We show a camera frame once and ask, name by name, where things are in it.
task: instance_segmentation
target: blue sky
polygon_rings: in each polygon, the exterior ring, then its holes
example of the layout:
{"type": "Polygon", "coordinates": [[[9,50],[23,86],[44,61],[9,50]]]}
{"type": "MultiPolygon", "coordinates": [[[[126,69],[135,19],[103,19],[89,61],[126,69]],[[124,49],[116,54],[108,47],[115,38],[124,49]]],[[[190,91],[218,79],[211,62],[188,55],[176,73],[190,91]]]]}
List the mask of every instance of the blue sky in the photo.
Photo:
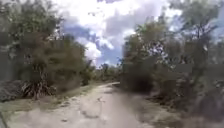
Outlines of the blue sky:
{"type": "MultiPolygon", "coordinates": [[[[52,0],[65,19],[63,30],[86,46],[86,56],[99,66],[116,64],[122,56],[124,38],[137,24],[158,17],[167,0],[52,0]]],[[[180,15],[167,10],[166,15],[180,15]]]]}

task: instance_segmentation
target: gravel path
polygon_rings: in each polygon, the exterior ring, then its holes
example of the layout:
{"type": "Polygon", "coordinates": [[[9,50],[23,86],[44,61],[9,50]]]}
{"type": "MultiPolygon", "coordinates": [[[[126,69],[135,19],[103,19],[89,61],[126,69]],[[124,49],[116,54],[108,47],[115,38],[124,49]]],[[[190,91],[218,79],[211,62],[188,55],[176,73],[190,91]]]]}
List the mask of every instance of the gravel path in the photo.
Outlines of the gravel path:
{"type": "Polygon", "coordinates": [[[153,128],[137,119],[111,84],[70,98],[55,110],[17,112],[8,125],[10,128],[153,128]]]}

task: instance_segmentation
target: roadside vegetation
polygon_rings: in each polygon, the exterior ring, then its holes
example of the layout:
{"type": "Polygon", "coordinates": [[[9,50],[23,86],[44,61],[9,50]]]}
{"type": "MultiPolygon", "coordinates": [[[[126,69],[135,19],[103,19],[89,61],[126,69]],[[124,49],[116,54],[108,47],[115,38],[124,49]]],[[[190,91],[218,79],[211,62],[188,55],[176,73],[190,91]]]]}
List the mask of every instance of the roadside vegetation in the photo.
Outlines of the roadside vegetation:
{"type": "Polygon", "coordinates": [[[49,1],[0,2],[1,76],[7,76],[0,101],[40,99],[113,79],[115,68],[96,69],[86,48],[62,31],[63,21],[49,1]]]}
{"type": "Polygon", "coordinates": [[[170,8],[182,12],[175,17],[175,29],[165,12],[139,25],[123,46],[121,87],[147,94],[160,105],[221,121],[224,40],[217,18],[222,5],[173,0],[170,8]]]}

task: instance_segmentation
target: sandy ground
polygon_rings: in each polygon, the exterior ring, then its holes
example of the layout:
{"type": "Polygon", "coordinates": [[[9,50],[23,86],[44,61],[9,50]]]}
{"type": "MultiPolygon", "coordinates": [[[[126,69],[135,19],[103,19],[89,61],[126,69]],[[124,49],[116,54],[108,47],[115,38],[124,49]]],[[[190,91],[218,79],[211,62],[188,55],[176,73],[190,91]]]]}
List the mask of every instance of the sandy ground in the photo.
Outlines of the sandy ground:
{"type": "Polygon", "coordinates": [[[7,123],[10,128],[153,128],[139,121],[125,100],[108,84],[55,110],[17,112],[7,123]]]}

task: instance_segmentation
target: green foliage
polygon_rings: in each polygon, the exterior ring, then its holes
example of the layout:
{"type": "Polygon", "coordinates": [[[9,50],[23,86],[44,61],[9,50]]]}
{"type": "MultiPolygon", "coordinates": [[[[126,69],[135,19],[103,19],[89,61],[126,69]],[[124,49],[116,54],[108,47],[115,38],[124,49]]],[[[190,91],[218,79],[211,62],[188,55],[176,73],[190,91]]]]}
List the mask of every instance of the green foliage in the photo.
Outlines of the green foliage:
{"type": "Polygon", "coordinates": [[[73,88],[88,84],[94,68],[85,58],[85,48],[74,37],[60,33],[62,19],[50,2],[14,1],[0,6],[4,7],[0,25],[7,25],[1,30],[0,35],[7,38],[1,46],[13,63],[13,79],[24,82],[24,96],[39,98],[66,91],[71,89],[67,81],[74,79],[73,88]]]}
{"type": "Polygon", "coordinates": [[[93,79],[96,81],[117,81],[119,78],[118,66],[102,64],[99,69],[96,69],[93,74],[93,79]]]}
{"type": "Polygon", "coordinates": [[[182,11],[179,30],[170,31],[162,15],[126,38],[121,82],[131,91],[153,92],[163,105],[190,111],[203,99],[202,94],[215,90],[215,78],[223,78],[221,73],[209,76],[214,69],[210,64],[223,60],[222,43],[215,44],[212,36],[221,6],[207,0],[185,0],[171,7],[182,11]]]}

